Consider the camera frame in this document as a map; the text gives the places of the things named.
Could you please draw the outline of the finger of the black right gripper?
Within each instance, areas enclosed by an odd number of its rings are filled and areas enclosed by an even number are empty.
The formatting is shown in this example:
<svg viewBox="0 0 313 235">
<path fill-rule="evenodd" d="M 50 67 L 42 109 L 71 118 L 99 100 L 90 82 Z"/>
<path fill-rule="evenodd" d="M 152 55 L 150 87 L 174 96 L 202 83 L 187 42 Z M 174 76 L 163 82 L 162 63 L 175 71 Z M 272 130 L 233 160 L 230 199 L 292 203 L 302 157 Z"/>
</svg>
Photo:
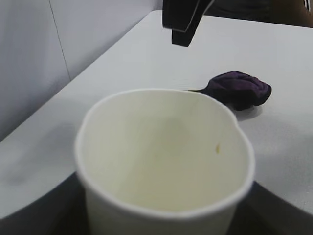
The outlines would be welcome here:
<svg viewBox="0 0 313 235">
<path fill-rule="evenodd" d="M 188 47 L 192 42 L 201 18 L 206 11 L 214 3 L 214 0 L 201 0 L 195 9 L 194 15 L 190 20 L 190 23 L 185 31 L 179 31 L 178 29 L 172 29 L 172 44 Z"/>
<path fill-rule="evenodd" d="M 199 6 L 200 0 L 164 0 L 162 26 L 178 32 L 186 32 Z"/>
</svg>

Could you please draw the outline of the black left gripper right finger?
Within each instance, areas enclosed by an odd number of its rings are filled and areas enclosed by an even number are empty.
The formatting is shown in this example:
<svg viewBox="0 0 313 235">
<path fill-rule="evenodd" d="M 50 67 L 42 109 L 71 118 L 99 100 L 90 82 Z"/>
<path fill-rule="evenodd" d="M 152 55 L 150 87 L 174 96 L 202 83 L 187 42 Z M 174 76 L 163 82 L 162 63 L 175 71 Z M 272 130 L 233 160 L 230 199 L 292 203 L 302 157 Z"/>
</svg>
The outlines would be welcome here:
<svg viewBox="0 0 313 235">
<path fill-rule="evenodd" d="M 311 235 L 313 216 L 254 183 L 234 215 L 235 235 Z"/>
</svg>

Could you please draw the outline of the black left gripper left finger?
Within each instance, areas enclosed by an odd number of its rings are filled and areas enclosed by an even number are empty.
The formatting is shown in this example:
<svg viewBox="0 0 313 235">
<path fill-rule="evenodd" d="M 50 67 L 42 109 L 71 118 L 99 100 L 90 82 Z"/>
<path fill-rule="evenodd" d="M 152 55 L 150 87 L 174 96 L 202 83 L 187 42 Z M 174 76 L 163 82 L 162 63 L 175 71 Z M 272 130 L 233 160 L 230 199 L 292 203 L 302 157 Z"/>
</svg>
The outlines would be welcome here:
<svg viewBox="0 0 313 235">
<path fill-rule="evenodd" d="M 2 235 L 49 235 L 74 205 L 84 199 L 76 173 L 28 206 L 0 220 Z"/>
</svg>

